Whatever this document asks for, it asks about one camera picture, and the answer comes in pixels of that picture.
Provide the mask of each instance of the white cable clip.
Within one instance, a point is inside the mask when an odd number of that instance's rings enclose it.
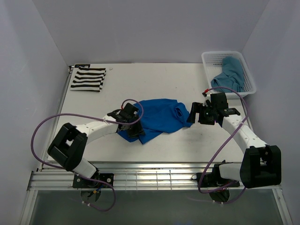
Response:
[[[240,120],[238,126],[239,126],[240,124],[241,124],[242,126],[244,126],[244,123],[245,123],[245,122],[246,122],[246,121],[243,122],[243,120]]]
[[[103,117],[103,122],[106,123],[106,125],[109,125],[109,123],[106,121],[105,117]]]

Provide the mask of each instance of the black bracket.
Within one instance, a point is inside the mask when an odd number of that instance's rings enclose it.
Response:
[[[216,202],[226,203],[230,197],[229,190],[211,192],[210,197]]]
[[[48,154],[65,170],[72,171],[80,163],[88,137],[70,123],[65,123],[48,148]]]
[[[276,146],[246,149],[240,168],[246,188],[259,188],[281,183],[281,151]]]
[[[198,122],[206,125],[215,125],[217,122],[220,126],[223,124],[223,118],[230,115],[240,115],[235,108],[228,108],[227,98],[225,93],[211,94],[210,100],[202,103],[193,102],[190,115],[187,119],[189,123],[195,123],[196,113],[199,114]]]
[[[96,173],[96,175],[92,177],[92,179],[104,181],[113,186],[113,177],[114,177],[113,173]],[[103,184],[99,182],[85,180],[76,174],[74,175],[72,187],[73,188],[98,188],[102,185]]]
[[[196,179],[192,178],[192,180],[197,181],[197,184],[199,184],[200,178],[202,176],[202,172],[198,172],[195,175],[196,175]],[[213,174],[211,172],[207,172],[207,173],[205,173],[205,176],[202,180],[201,188],[218,188],[218,187],[226,185],[232,181],[233,180],[228,180],[228,179],[217,180],[217,179],[215,179],[215,177],[213,176]],[[232,185],[230,185],[229,187],[237,188],[239,186],[240,186],[240,183],[235,182]]]
[[[127,103],[124,109],[115,110],[113,112],[108,113],[107,115],[115,118],[117,122],[132,123],[139,118],[137,114],[138,110],[139,109],[134,105]],[[135,138],[139,135],[145,135],[140,121],[133,125],[119,125],[118,131],[120,130],[126,130],[128,137],[130,138]]]

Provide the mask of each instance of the cable connector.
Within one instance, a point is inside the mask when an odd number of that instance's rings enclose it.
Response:
[[[202,93],[202,95],[203,95],[204,97],[206,97],[208,91],[209,91],[209,89],[206,89],[206,90]]]

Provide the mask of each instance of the glass panel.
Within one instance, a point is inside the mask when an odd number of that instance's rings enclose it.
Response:
[[[240,190],[231,190],[231,198]],[[111,191],[103,191],[96,202],[105,208]],[[210,200],[196,191],[118,191],[115,207],[99,212],[81,204],[79,191],[39,191],[31,225],[199,225],[282,224],[271,189],[246,190],[229,205],[191,201]]]

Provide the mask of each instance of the white wall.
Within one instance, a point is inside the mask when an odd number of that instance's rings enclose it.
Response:
[[[0,42],[0,224],[14,225],[38,165],[31,134],[55,113],[68,67],[31,0],[0,0]],[[39,155],[48,129],[36,141]]]
[[[241,51],[269,0],[33,0],[68,65]]]
[[[300,224],[300,1],[270,0],[243,55],[257,85],[248,97],[255,132],[282,151],[283,194]]]

